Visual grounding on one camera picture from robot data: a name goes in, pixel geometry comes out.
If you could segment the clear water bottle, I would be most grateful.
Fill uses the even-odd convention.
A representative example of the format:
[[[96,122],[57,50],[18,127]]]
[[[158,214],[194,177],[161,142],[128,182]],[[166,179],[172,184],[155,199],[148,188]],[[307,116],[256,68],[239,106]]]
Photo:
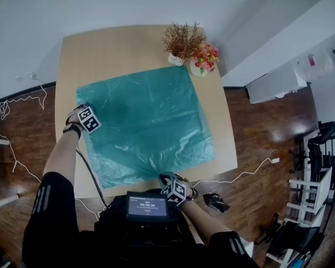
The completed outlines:
[[[294,63],[293,69],[298,77],[312,83],[333,72],[334,62],[326,50],[319,50],[302,55]]]

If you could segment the person's right hand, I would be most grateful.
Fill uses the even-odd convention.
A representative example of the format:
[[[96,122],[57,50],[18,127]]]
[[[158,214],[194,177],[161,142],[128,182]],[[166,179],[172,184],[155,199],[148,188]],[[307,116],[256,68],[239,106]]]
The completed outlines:
[[[186,200],[191,201],[196,199],[198,197],[197,190],[193,187],[193,185],[187,178],[184,178],[183,180],[186,186]]]

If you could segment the black chest-mounted screen device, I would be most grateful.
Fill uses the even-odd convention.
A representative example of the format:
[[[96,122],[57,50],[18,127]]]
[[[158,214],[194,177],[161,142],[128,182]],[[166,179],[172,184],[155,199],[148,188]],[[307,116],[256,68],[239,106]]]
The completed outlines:
[[[167,221],[167,197],[163,194],[127,192],[126,219],[134,222]]]

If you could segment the brown dried plant white pot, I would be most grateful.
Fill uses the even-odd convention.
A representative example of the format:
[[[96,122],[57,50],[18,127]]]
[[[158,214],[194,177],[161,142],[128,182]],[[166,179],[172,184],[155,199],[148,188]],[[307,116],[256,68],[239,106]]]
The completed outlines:
[[[164,51],[169,54],[168,62],[175,66],[182,66],[186,59],[191,58],[196,49],[206,42],[207,37],[196,21],[193,25],[173,22],[166,27],[161,40],[165,46]]]

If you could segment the black wristwatch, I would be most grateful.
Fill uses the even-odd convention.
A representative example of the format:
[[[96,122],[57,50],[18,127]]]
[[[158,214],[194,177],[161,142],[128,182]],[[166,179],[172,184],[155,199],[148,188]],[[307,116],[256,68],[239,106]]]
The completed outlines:
[[[70,131],[76,132],[76,134],[78,135],[78,138],[81,137],[82,131],[77,123],[75,122],[68,123],[63,129],[63,134],[68,133]]]

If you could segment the teal plastic bag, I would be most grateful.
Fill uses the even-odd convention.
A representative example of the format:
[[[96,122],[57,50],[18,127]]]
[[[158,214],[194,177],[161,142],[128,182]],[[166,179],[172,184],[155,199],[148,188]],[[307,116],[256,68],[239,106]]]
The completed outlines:
[[[214,143],[185,66],[123,75],[79,87],[100,127],[84,136],[103,188],[137,184],[211,161]]]

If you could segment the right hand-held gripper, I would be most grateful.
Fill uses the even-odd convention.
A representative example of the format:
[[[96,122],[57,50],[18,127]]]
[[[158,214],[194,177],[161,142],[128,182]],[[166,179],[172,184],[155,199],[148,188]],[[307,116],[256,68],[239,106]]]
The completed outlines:
[[[180,175],[171,171],[159,174],[159,184],[162,189],[161,194],[167,197],[168,202],[179,206],[188,201],[186,200],[186,186]]]

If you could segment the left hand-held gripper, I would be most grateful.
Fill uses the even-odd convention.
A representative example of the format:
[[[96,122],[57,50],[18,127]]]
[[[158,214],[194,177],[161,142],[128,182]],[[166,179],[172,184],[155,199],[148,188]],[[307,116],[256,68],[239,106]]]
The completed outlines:
[[[95,115],[92,105],[87,103],[80,104],[75,108],[75,113],[78,115],[80,125],[88,134],[101,128],[102,125]]]

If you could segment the person's right forearm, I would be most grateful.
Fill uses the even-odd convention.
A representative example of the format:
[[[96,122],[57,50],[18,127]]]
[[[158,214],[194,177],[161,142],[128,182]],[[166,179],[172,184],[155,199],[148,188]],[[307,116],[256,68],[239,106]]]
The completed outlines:
[[[198,232],[199,237],[205,245],[209,243],[210,238],[215,233],[231,231],[223,223],[214,219],[207,212],[205,212],[193,200],[185,201],[180,205],[180,209],[192,222],[193,226]]]

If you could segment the white wall socket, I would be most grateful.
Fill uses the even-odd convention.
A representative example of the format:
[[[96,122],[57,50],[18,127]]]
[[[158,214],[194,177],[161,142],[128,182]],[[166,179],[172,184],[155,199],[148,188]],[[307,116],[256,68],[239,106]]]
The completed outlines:
[[[28,73],[14,77],[17,82],[23,82],[26,79],[38,80],[36,73],[29,71]]]

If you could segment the black metal stand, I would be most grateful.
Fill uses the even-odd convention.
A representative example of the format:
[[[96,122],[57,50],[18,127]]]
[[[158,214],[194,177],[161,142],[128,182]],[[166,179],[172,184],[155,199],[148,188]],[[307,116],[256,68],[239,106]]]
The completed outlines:
[[[294,149],[289,150],[293,157],[293,174],[304,169],[310,170],[311,181],[319,181],[332,168],[331,190],[335,190],[335,120],[318,122],[318,128],[309,135],[298,135]]]

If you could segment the white slatted rack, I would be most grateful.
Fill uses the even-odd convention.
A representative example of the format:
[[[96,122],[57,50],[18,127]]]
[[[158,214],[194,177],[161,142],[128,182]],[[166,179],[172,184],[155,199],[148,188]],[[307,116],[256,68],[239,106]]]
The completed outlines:
[[[279,268],[295,266],[307,259],[320,245],[323,239],[321,224],[332,182],[332,168],[323,168],[317,181],[310,179],[290,179],[293,189],[301,190],[300,204],[287,203],[286,207],[296,210],[297,219],[278,214],[273,217],[268,241],[268,259],[276,262]]]

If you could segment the person's left hand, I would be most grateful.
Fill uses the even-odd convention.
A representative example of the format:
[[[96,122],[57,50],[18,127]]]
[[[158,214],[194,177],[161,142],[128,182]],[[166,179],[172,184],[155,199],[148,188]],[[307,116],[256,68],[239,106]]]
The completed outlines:
[[[81,126],[80,124],[80,120],[79,120],[79,116],[78,114],[82,111],[83,109],[82,108],[76,108],[74,109],[72,112],[70,112],[67,116],[67,119],[66,119],[66,122],[65,122],[65,125],[67,126],[68,124],[70,123],[73,123],[75,124],[79,129],[80,131],[82,132],[83,131],[83,127]]]

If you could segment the person's left forearm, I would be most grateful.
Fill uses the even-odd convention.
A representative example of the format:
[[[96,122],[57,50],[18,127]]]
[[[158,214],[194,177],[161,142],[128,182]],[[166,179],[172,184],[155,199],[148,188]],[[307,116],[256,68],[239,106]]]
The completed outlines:
[[[72,186],[74,186],[78,141],[78,135],[74,131],[63,134],[46,162],[43,175],[50,172],[58,173],[69,180]]]

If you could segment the colourful flowers in pale pot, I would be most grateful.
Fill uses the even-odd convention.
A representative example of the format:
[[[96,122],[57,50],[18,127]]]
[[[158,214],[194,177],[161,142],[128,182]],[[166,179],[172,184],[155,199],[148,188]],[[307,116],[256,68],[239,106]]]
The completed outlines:
[[[201,44],[190,59],[190,71],[194,76],[204,77],[214,71],[218,62],[218,49],[210,44]]]

